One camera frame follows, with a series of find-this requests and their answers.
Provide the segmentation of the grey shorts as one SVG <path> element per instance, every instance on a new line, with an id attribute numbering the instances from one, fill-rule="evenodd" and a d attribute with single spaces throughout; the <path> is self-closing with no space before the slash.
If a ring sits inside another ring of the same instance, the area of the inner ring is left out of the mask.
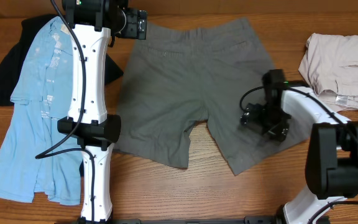
<path id="1" fill-rule="evenodd" d="M 273 61 L 245 18 L 213 28 L 173 30 L 150 23 L 124 71 L 117 150 L 186 168 L 190 133 L 205 121 L 234 174 L 309 138 L 289 121 L 283 142 L 240 123 L 241 106 L 262 103 L 262 76 Z"/>

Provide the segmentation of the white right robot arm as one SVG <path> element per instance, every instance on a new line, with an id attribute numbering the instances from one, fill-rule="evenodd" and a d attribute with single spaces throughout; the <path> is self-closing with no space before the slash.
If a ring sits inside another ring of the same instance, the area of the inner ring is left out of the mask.
<path id="1" fill-rule="evenodd" d="M 273 216 L 245 217 L 244 223 L 330 224 L 336 205 L 358 204 L 358 121 L 328 108 L 304 81 L 286 81 L 283 70 L 262 77 L 265 104 L 240 104 L 241 125 L 284 142 L 292 118 L 310 128 L 306 186 Z"/>

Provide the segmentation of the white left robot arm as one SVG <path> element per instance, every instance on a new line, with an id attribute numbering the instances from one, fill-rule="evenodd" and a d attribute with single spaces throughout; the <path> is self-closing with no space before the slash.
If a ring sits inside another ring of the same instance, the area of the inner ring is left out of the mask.
<path id="1" fill-rule="evenodd" d="M 83 157 L 84 199 L 77 222 L 112 223 L 110 161 L 121 118 L 106 109 L 106 54 L 116 38 L 146 38 L 147 12 L 130 8 L 127 0 L 62 4 L 73 49 L 73 86 L 68 115 L 58 121 L 58 131 L 76 138 Z"/>

